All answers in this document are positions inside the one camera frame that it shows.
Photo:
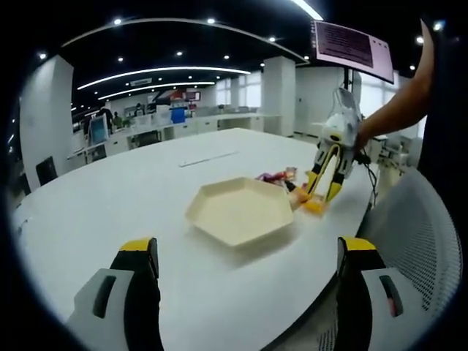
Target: black ceiling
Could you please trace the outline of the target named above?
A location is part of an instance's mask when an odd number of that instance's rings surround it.
[[[418,18],[427,9],[411,1],[308,0],[326,21],[349,26],[387,41],[395,69],[411,75],[421,48],[415,44],[420,34]],[[151,75],[119,78],[77,91],[90,81],[123,72],[170,66],[211,66],[259,69],[267,58],[283,55],[301,62],[279,48],[242,34],[210,26],[188,23],[139,23],[118,26],[60,45],[87,31],[112,23],[114,18],[189,18],[206,20],[251,32],[261,37],[275,36],[277,43],[305,56],[310,54],[310,17],[290,0],[178,0],[178,1],[74,1],[47,12],[33,4],[31,11],[41,25],[31,33],[37,50],[64,57],[74,68],[73,102],[96,105],[97,97],[125,90],[130,80]],[[218,72],[165,72],[152,75],[161,83],[215,80]]]

